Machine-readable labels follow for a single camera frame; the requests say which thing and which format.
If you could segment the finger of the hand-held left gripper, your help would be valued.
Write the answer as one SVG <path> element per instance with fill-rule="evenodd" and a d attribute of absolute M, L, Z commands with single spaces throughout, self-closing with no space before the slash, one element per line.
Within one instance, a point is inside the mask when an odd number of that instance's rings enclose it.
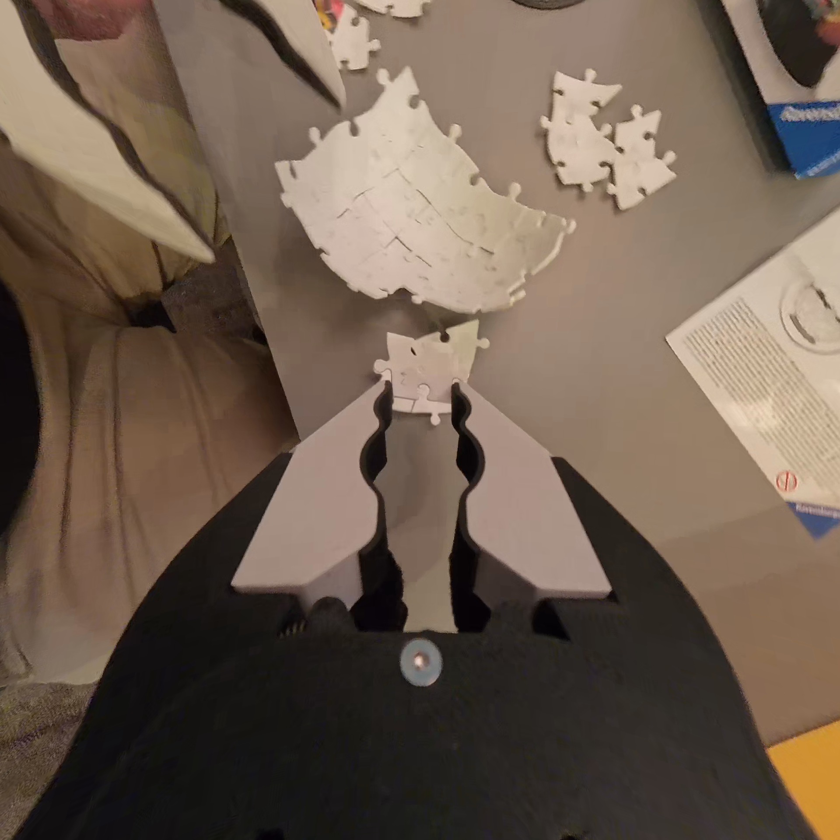
<path fill-rule="evenodd" d="M 255 27 L 280 61 L 336 109 L 346 92 L 327 33 L 311 1 L 222 1 L 230 13 Z"/>
<path fill-rule="evenodd" d="M 84 97 L 34 3 L 2 2 L 1 29 L 2 135 L 14 152 L 142 236 L 214 262 L 210 235 Z"/>

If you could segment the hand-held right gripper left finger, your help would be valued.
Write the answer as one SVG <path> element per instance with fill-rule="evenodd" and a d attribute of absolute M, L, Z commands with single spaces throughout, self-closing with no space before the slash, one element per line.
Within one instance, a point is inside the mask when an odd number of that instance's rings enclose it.
<path fill-rule="evenodd" d="M 358 627 L 404 629 L 403 574 L 387 543 L 375 479 L 386 464 L 392 384 L 374 384 L 290 454 L 234 573 L 243 594 L 341 601 Z"/>

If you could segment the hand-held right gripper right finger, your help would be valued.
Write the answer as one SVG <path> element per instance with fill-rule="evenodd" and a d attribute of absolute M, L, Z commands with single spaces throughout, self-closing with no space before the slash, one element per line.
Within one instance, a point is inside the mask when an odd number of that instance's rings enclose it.
<path fill-rule="evenodd" d="M 508 603 L 606 599 L 612 587 L 550 452 L 465 382 L 451 394 L 466 482 L 450 554 L 457 631 L 481 632 Z"/>

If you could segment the small joined white puzzle pieces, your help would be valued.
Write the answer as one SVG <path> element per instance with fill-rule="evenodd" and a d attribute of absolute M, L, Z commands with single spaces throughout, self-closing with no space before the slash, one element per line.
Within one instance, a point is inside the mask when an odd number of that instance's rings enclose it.
<path fill-rule="evenodd" d="M 540 118 L 540 126 L 562 185 L 588 194 L 611 174 L 616 159 L 613 128 L 607 123 L 597 126 L 593 118 L 621 89 L 598 83 L 594 69 L 587 69 L 582 78 L 554 73 L 551 114 Z"/>
<path fill-rule="evenodd" d="M 676 178 L 673 171 L 676 153 L 667 150 L 657 155 L 656 135 L 661 114 L 659 110 L 645 112 L 635 104 L 631 107 L 631 118 L 614 127 L 612 181 L 606 191 L 620 211 L 637 206 Z"/>
<path fill-rule="evenodd" d="M 434 427 L 451 414 L 452 385 L 468 381 L 477 351 L 490 345 L 479 325 L 474 319 L 418 339 L 387 333 L 387 357 L 373 372 L 392 384 L 395 413 L 427 416 Z"/>

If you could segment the white assembled puzzle bowl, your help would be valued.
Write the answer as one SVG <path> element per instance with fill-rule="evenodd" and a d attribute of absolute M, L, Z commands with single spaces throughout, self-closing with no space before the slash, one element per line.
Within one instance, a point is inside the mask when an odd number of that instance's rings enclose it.
<path fill-rule="evenodd" d="M 512 307 L 559 254 L 573 219 L 494 192 L 420 98 L 410 67 L 378 69 L 380 97 L 325 135 L 311 128 L 303 159 L 278 161 L 281 200 L 323 262 L 372 299 L 406 291 L 466 315 Z"/>

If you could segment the white puzzle piece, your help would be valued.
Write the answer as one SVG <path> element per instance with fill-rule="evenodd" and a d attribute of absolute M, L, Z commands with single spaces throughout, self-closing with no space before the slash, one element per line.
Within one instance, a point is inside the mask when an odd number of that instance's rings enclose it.
<path fill-rule="evenodd" d="M 420 18 L 426 6 L 432 1 L 353 1 L 362 8 L 382 16 L 391 16 L 397 19 Z"/>
<path fill-rule="evenodd" d="M 344 5 L 336 17 L 328 40 L 339 68 L 352 72 L 368 68 L 371 56 L 382 48 L 380 40 L 371 36 L 368 19 L 349 5 Z"/>

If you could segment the blue white puzzle box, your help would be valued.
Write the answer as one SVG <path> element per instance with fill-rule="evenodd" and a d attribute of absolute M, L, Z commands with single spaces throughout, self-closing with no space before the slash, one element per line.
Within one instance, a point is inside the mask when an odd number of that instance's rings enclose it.
<path fill-rule="evenodd" d="M 839 2 L 722 1 L 794 176 L 839 170 Z"/>

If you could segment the person's beige pants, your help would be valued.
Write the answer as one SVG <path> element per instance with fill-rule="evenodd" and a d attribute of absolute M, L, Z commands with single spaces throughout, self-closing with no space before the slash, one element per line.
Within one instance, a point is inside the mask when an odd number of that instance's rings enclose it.
<path fill-rule="evenodd" d="M 152 2 L 33 2 L 84 97 L 230 245 Z M 211 268 L 2 135 L 2 689 L 96 681 L 204 523 L 292 442 L 267 347 L 148 310 Z"/>

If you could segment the printed instruction sheet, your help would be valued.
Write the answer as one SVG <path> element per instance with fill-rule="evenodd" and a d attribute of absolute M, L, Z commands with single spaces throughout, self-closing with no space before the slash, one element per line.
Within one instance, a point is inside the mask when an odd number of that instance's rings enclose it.
<path fill-rule="evenodd" d="M 839 524 L 839 210 L 666 342 L 804 529 Z"/>

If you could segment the yellow sheet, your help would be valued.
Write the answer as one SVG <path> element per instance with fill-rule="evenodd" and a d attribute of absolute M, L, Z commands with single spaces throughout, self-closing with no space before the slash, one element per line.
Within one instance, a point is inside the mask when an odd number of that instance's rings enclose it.
<path fill-rule="evenodd" d="M 768 754 L 821 839 L 839 838 L 839 721 L 769 747 Z"/>

